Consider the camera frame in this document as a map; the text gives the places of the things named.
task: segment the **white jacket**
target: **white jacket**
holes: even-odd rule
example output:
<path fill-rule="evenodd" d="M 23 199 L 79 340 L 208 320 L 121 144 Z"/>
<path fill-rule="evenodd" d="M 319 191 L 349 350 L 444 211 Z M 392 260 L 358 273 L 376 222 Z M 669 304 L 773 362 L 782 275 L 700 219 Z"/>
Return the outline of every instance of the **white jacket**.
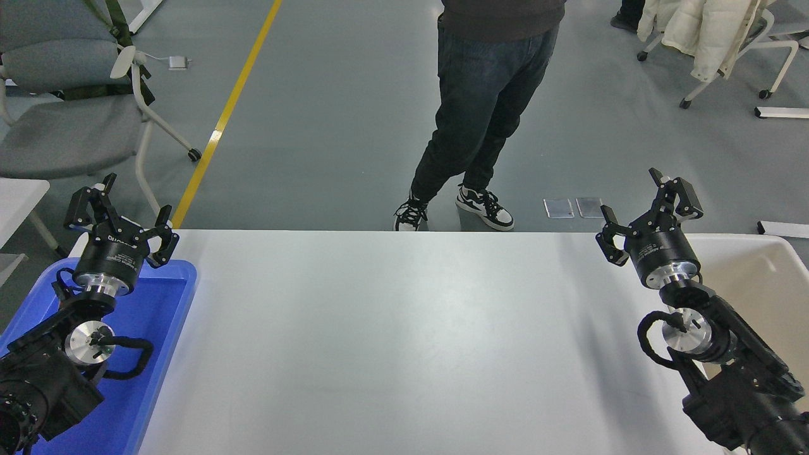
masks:
<path fill-rule="evenodd" d="M 739 48 L 761 10 L 775 0 L 646 0 L 637 37 L 657 26 L 663 44 L 694 57 L 691 75 L 709 81 L 731 76 Z"/>

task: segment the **caster wheel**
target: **caster wheel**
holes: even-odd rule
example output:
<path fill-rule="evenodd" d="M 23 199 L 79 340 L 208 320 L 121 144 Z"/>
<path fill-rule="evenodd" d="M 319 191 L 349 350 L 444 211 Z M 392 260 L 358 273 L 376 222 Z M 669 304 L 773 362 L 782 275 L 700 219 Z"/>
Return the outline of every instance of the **caster wheel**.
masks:
<path fill-rule="evenodd" d="M 200 151 L 196 148 L 188 151 L 188 159 L 190 159 L 192 163 L 196 163 L 200 160 L 200 158 L 202 158 L 202 153 L 200 153 Z"/>

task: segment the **black shoe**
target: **black shoe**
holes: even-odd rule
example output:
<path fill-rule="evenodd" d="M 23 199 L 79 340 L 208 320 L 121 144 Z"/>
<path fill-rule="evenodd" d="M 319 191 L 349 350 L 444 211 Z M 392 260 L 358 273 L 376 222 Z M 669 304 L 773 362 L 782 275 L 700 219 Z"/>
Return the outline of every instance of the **black shoe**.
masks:
<path fill-rule="evenodd" d="M 635 32 L 635 33 L 637 33 L 637 23 L 638 22 L 639 21 L 637 21 L 637 20 L 635 20 L 635 21 L 627 20 L 626 17 L 621 15 L 620 12 L 618 14 L 616 14 L 612 19 L 609 20 L 609 24 L 612 25 L 613 27 L 622 28 L 624 30 L 629 30 L 630 32 Z"/>
<path fill-rule="evenodd" d="M 427 220 L 427 204 L 411 197 L 399 206 L 394 215 L 394 231 L 418 231 L 421 220 Z"/>

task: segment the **blue tray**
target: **blue tray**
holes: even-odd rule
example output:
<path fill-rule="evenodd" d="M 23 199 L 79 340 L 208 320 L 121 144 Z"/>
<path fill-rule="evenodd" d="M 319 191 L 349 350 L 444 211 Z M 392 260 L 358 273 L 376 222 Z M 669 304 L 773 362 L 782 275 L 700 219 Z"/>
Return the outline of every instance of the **blue tray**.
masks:
<path fill-rule="evenodd" d="M 11 323 L 0 336 L 0 354 L 8 343 L 56 312 L 59 302 L 50 283 L 62 267 L 75 268 L 78 258 L 63 259 L 51 265 L 36 280 Z M 116 299 L 117 306 L 104 322 L 115 335 L 145 338 L 155 351 L 140 376 L 128 381 L 103 379 L 99 390 L 104 401 L 81 423 L 53 438 L 34 445 L 35 455 L 134 455 L 155 408 L 160 385 L 168 369 L 197 281 L 197 270 L 186 261 L 171 261 L 159 269 L 144 265 L 135 290 Z M 138 361 L 139 351 L 118 347 L 109 359 L 109 368 L 129 371 Z"/>

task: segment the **black and white sneaker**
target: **black and white sneaker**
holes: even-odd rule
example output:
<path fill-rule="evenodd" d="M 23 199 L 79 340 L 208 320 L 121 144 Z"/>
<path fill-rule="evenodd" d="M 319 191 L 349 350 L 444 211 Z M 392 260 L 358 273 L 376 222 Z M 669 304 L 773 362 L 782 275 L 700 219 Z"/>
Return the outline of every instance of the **black and white sneaker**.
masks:
<path fill-rule="evenodd" d="M 427 220 L 427 204 L 415 198 L 408 198 L 394 215 L 396 216 L 393 222 L 394 231 L 418 231 L 421 221 Z"/>
<path fill-rule="evenodd" d="M 510 231 L 514 228 L 514 219 L 511 218 L 511 214 L 498 204 L 498 197 L 491 191 L 484 189 L 482 193 L 478 193 L 474 189 L 465 187 L 464 184 L 458 186 L 460 191 L 458 197 L 455 198 L 455 204 L 458 207 L 480 216 L 483 222 L 492 229 Z"/>

